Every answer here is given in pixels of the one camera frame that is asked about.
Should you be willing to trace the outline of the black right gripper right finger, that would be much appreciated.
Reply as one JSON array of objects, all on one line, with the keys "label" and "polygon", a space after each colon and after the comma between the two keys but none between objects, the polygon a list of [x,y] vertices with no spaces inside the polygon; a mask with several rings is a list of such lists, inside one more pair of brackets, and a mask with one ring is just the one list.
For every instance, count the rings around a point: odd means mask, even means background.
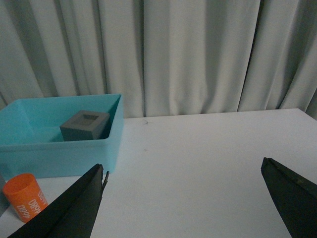
[{"label": "black right gripper right finger", "polygon": [[317,185],[272,158],[261,173],[288,232],[293,238],[317,236]]}]

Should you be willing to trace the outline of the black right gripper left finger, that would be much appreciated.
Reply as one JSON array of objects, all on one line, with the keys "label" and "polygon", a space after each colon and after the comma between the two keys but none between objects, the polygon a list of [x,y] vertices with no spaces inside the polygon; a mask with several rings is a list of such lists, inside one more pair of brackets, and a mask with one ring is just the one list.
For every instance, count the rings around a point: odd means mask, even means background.
[{"label": "black right gripper left finger", "polygon": [[96,164],[11,238],[89,238],[109,172]]}]

